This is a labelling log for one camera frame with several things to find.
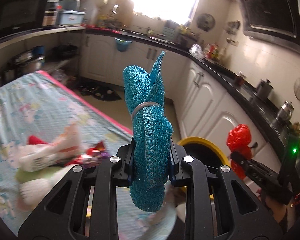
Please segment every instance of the kitchen cabinet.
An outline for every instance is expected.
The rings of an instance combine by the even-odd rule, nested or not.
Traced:
[[[174,106],[176,110],[176,115],[179,120],[184,117],[184,112],[189,106],[188,102],[191,100],[194,91],[196,90],[196,79],[199,78],[199,73],[202,69],[193,61],[190,61],[189,65],[186,66],[181,73],[181,78],[178,81],[178,84],[174,93]]]
[[[202,126],[201,130],[194,135],[213,142],[227,157],[229,157],[231,152],[226,145],[228,133],[239,124],[246,124],[249,126],[252,136],[251,145],[254,142],[258,143],[258,147],[253,151],[254,154],[256,154],[265,146],[266,141],[245,111],[228,93],[225,94],[224,98],[209,117],[209,120]]]
[[[151,72],[154,62],[162,51],[165,51],[161,64],[161,75],[165,88],[165,97],[172,98],[172,91],[188,61],[187,57],[172,51],[149,46],[140,42],[133,42],[125,52],[117,51],[112,63],[111,83],[124,86],[122,72],[129,65],[137,65]]]
[[[187,83],[186,92],[182,94],[185,98],[185,106],[179,105],[183,108],[181,113],[179,112],[182,138],[194,135],[197,125],[204,125],[207,122],[226,93],[219,82],[196,63],[191,62],[187,73],[186,77],[181,77]]]
[[[164,96],[166,98],[174,99],[173,91],[179,81],[182,70],[185,68],[186,63],[188,63],[190,59],[166,49],[157,47],[151,47],[151,49],[151,57],[149,58],[148,65],[149,70],[152,69],[154,62],[157,60],[160,53],[162,51],[165,52],[161,64],[161,76],[165,92]]]
[[[123,70],[130,65],[137,65],[144,68],[148,73],[151,70],[149,60],[151,56],[151,46],[140,42],[133,42],[125,52],[116,51],[112,68],[112,84],[124,86]]]
[[[114,56],[113,37],[86,34],[82,48],[81,76],[102,81],[111,81],[111,64]]]

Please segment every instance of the rolled blue mesh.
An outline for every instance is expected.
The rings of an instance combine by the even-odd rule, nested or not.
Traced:
[[[159,104],[144,107],[132,121],[136,147],[135,179],[130,195],[134,204],[147,212],[156,212],[162,205],[173,132],[163,108],[164,86],[160,67],[164,54],[159,55],[150,74],[138,66],[128,66],[123,70],[125,101],[130,114],[143,102]]]

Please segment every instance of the metal kettle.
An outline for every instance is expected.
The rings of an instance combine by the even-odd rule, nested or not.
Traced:
[[[293,111],[294,108],[292,106],[292,103],[285,101],[279,109],[276,119],[278,119],[279,121],[288,122],[292,117]]]
[[[257,97],[261,100],[265,101],[268,96],[270,95],[271,91],[273,90],[273,87],[270,85],[270,81],[266,79],[266,81],[262,80],[258,84],[256,91],[257,91]]]

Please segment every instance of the kitchen floor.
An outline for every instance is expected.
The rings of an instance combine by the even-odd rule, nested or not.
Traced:
[[[113,118],[120,124],[132,130],[131,117],[128,112],[126,103],[124,101],[124,92],[122,91],[116,91],[116,92],[122,98],[122,100],[106,102],[106,101],[98,100],[93,96],[81,96],[78,91],[76,91],[76,94],[78,94],[80,97],[86,100],[93,107],[99,109],[103,113],[107,114],[109,117]],[[181,136],[180,136],[179,125],[178,125],[177,116],[173,104],[165,103],[164,112],[165,112],[165,116],[168,118],[168,120],[171,122],[173,126],[172,140],[174,143],[177,143],[181,139]]]

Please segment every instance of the black gripper frame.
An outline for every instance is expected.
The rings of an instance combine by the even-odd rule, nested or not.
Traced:
[[[262,201],[265,201],[265,196],[269,195],[279,203],[288,205],[293,197],[293,192],[288,186],[290,182],[289,175],[296,163],[299,145],[300,137],[289,134],[279,173],[255,160],[247,160],[237,151],[232,152],[230,158],[243,168],[245,175],[249,179],[261,187]]]
[[[71,169],[22,224],[22,240],[118,240],[116,187],[133,182],[135,141],[118,149],[120,159]],[[169,179],[187,187],[184,240],[279,240],[282,230],[251,190],[226,167],[205,166],[170,140]],[[90,186],[94,187],[89,236],[84,235]],[[213,225],[210,194],[217,226]]]

